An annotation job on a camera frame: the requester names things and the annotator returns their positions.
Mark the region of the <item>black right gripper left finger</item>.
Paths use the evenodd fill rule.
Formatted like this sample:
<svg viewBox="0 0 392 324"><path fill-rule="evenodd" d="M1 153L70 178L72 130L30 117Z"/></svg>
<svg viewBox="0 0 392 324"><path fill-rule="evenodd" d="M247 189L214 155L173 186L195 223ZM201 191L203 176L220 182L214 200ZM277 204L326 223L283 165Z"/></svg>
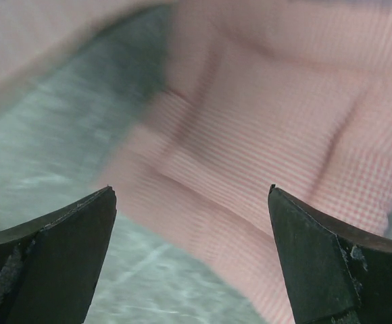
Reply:
<svg viewBox="0 0 392 324"><path fill-rule="evenodd" d="M115 219L107 186L0 231L0 323L84 323Z"/></svg>

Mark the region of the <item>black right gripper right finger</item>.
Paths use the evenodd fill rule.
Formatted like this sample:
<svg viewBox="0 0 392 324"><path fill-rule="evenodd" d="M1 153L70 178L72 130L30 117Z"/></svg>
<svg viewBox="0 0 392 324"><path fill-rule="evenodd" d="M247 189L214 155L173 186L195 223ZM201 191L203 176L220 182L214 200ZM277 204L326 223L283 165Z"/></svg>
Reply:
<svg viewBox="0 0 392 324"><path fill-rule="evenodd" d="M268 208L296 323L392 324L392 240L276 186Z"/></svg>

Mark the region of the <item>pink pet cushion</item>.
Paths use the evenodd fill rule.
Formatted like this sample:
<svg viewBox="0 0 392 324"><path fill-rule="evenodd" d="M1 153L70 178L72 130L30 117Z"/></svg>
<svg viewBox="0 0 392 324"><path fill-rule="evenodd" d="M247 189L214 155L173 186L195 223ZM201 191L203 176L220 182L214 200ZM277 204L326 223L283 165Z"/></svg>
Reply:
<svg viewBox="0 0 392 324"><path fill-rule="evenodd" d="M392 1L179 1L166 87L102 177L121 212L292 323L272 184L381 234L392 209Z"/></svg>

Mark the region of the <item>pink striped pet tent fabric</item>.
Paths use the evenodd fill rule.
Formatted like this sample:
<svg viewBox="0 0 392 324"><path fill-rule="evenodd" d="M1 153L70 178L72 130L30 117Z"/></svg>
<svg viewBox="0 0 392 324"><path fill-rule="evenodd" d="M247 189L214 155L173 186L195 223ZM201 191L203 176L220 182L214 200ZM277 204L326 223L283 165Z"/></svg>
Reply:
<svg viewBox="0 0 392 324"><path fill-rule="evenodd" d="M0 1L0 107L116 20L161 1Z"/></svg>

